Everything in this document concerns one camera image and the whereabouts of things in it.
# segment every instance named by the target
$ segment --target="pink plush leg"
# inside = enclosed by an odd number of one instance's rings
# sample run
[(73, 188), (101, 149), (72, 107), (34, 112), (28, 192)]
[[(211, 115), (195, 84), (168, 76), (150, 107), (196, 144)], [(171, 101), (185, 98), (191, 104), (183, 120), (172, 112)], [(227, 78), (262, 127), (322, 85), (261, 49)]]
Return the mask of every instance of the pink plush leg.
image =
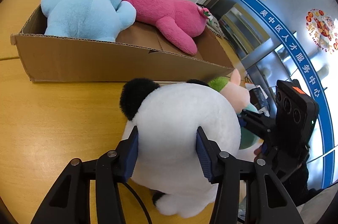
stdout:
[(178, 27), (173, 18), (165, 16), (157, 20), (155, 26), (161, 31), (165, 38), (180, 50), (191, 55), (197, 53), (197, 46), (193, 39)]

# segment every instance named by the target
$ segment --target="metal screw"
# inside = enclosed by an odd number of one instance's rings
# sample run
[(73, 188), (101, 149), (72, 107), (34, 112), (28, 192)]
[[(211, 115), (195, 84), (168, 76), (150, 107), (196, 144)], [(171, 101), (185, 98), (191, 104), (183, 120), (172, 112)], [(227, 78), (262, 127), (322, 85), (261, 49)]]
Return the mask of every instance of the metal screw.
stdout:
[(76, 166), (80, 163), (80, 159), (78, 158), (74, 158), (72, 159), (72, 161), (70, 161), (70, 164), (73, 165), (73, 166)]
[(265, 165), (265, 160), (262, 159), (262, 158), (257, 159), (256, 162), (257, 162), (257, 164), (258, 164), (259, 166), (264, 166), (264, 165)]
[(222, 158), (228, 158), (229, 157), (229, 153), (228, 152), (220, 152), (219, 156)]
[(109, 151), (109, 152), (107, 152), (107, 156), (108, 157), (116, 157), (117, 156), (117, 152), (116, 151)]

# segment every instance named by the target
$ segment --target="white fur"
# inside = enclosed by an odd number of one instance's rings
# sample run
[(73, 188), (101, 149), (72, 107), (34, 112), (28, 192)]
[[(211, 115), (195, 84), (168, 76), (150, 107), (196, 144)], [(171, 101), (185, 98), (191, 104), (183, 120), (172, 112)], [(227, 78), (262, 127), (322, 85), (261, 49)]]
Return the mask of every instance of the white fur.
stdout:
[(224, 96), (189, 83), (163, 86), (142, 102), (123, 139), (134, 125), (139, 152), (132, 180), (164, 195), (156, 203), (165, 215), (191, 217), (215, 201), (217, 185), (204, 177), (195, 146), (201, 126), (210, 140), (233, 156), (241, 140), (236, 113)]

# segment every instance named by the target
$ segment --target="camera lens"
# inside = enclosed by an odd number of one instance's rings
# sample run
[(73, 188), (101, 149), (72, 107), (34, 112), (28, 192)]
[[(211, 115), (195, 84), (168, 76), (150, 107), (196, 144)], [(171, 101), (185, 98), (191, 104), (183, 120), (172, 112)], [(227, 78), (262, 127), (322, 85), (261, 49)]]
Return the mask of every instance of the camera lens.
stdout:
[(288, 98), (284, 99), (284, 109), (287, 113), (291, 112), (291, 102)]
[(293, 111), (293, 119), (295, 120), (296, 123), (300, 122), (300, 112), (298, 111), (298, 109), (295, 109)]
[(282, 101), (282, 95), (280, 91), (277, 92), (277, 100), (278, 102)]

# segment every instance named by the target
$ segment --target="stuffed animal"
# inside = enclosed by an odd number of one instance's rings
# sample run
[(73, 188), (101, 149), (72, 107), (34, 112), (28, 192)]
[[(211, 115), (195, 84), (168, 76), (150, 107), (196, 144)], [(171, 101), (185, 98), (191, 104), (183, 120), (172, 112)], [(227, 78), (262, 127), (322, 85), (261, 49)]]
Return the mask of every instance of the stuffed animal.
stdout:
[[(209, 86), (220, 92), (232, 105), (237, 114), (242, 110), (249, 110), (258, 113), (256, 107), (250, 103), (250, 93), (247, 89), (241, 87), (241, 76), (235, 69), (230, 77), (217, 77), (209, 82)], [(241, 128), (240, 150), (247, 149), (258, 141), (259, 137), (246, 128)]]
[(123, 139), (136, 125), (138, 158), (131, 179), (157, 190), (153, 202), (164, 215), (187, 218), (215, 201), (217, 185), (204, 177), (196, 153), (196, 131), (236, 156), (241, 134), (229, 101), (204, 82), (160, 87), (149, 79), (125, 84), (120, 106), (128, 118)]
[(156, 26), (172, 44), (195, 55), (192, 37), (199, 36), (211, 16), (208, 9), (188, 0), (126, 0), (136, 8), (136, 20)]
[(45, 35), (115, 42), (135, 22), (136, 10), (122, 0), (41, 0)]

